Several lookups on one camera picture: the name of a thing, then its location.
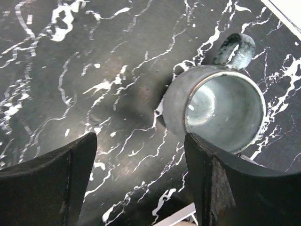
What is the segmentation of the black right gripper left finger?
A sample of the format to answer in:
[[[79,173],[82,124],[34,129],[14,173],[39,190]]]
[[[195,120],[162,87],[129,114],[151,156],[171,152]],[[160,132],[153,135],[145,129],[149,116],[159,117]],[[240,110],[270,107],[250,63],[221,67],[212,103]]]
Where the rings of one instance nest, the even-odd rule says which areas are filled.
[[[0,171],[2,226],[76,226],[97,151],[94,132]]]

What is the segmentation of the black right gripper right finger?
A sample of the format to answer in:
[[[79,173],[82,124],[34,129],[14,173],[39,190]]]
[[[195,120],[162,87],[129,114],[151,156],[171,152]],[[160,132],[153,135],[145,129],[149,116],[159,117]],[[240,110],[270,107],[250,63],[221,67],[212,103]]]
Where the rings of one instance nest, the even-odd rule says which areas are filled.
[[[184,150],[199,225],[300,225],[300,173],[256,165],[194,133],[186,134]]]

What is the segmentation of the dark grey round mug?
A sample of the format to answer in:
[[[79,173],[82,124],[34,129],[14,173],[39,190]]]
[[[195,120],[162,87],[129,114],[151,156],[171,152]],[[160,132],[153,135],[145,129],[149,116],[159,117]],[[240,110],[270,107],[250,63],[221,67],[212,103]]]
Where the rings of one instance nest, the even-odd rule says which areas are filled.
[[[242,74],[255,49],[252,37],[233,33],[210,65],[178,75],[163,98],[166,127],[181,141],[195,133],[229,153],[245,150],[258,136],[266,114],[263,93]]]

